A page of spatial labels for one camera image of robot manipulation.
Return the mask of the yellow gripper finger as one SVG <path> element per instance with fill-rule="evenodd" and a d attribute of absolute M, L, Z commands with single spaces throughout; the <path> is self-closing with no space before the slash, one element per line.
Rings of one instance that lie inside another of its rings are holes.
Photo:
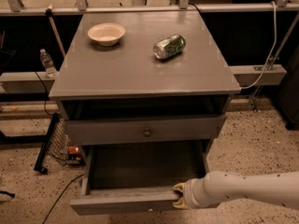
<path fill-rule="evenodd" d="M 173 202 L 173 206 L 177 209 L 187 210 L 189 206 L 185 203 L 183 199 L 179 199 L 176 202 Z"/>
<path fill-rule="evenodd" d="M 176 185 L 173 186 L 172 190 L 182 193 L 184 191 L 185 185 L 186 185 L 185 182 L 177 183 Z"/>

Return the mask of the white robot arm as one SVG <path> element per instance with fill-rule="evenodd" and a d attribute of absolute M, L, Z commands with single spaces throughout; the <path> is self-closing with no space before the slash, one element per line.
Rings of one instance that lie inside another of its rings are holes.
<path fill-rule="evenodd" d="M 180 193 L 173 202 L 177 209 L 201 209 L 238 199 L 299 209 L 299 172 L 241 175 L 212 171 L 203 178 L 178 183 L 173 189 Z"/>

